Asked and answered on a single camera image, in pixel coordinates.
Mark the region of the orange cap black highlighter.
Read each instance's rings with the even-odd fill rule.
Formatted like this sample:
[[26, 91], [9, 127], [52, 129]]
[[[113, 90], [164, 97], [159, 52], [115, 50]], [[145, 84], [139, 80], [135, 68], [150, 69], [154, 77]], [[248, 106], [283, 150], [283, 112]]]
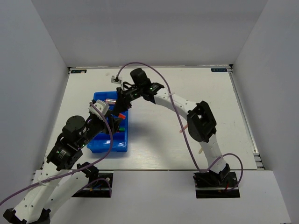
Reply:
[[124, 114], [122, 114], [122, 113], [119, 113], [119, 115], [118, 115], [118, 118], [125, 119], [125, 118], [126, 118], [126, 116], [125, 116]]

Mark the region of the pink cap crayon tube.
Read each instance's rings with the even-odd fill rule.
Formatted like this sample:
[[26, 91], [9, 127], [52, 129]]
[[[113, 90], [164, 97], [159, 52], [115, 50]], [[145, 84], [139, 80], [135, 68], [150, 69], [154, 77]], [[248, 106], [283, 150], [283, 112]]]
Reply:
[[109, 105], [114, 105], [116, 103], [116, 99], [106, 98], [105, 102]]

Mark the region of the green cap black highlighter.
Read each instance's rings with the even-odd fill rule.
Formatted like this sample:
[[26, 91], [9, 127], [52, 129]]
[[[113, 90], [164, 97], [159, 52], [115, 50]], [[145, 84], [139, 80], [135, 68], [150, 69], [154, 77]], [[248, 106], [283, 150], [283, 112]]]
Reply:
[[124, 132], [125, 130], [125, 127], [119, 127], [119, 132]]

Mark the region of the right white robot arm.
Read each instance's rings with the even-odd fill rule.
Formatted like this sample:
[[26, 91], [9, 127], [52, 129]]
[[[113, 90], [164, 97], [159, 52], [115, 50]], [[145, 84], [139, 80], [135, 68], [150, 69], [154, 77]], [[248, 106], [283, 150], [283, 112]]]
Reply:
[[117, 100], [113, 114], [119, 115], [131, 108], [131, 102], [143, 98], [156, 105], [174, 111], [179, 118], [187, 121], [189, 135], [197, 141], [206, 157], [208, 168], [201, 174], [212, 181], [214, 186], [222, 186], [228, 180], [230, 167], [224, 160], [216, 138], [216, 120], [207, 102], [195, 103], [172, 94], [160, 83], [153, 83], [141, 68], [130, 73], [133, 84], [123, 82], [116, 89]]

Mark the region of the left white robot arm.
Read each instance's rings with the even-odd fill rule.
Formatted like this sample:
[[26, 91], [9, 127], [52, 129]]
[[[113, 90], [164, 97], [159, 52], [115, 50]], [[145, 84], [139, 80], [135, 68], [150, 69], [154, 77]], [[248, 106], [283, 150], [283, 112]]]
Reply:
[[25, 188], [28, 193], [18, 205], [4, 212], [3, 217], [9, 223], [48, 224], [55, 209], [85, 187], [83, 181], [94, 186], [102, 180], [95, 162], [77, 164], [76, 170], [72, 168], [82, 156], [83, 147], [99, 133], [116, 133], [123, 119], [113, 116], [110, 110], [89, 113], [87, 119], [79, 115], [67, 119], [39, 180]]

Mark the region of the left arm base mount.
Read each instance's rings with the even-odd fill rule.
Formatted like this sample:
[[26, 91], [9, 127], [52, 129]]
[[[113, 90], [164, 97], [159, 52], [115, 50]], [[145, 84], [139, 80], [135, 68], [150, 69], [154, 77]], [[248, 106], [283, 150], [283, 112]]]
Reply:
[[113, 187], [113, 172], [99, 172], [100, 180], [89, 184], [84, 189], [76, 192], [74, 198], [111, 198]]

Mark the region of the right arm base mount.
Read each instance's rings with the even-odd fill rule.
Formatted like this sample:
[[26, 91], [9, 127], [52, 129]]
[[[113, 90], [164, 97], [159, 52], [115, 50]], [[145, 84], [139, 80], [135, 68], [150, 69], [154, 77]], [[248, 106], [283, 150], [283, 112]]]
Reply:
[[230, 172], [223, 182], [219, 182], [209, 173], [194, 173], [193, 179], [197, 199], [240, 198], [240, 191], [235, 187], [237, 184], [235, 172]]

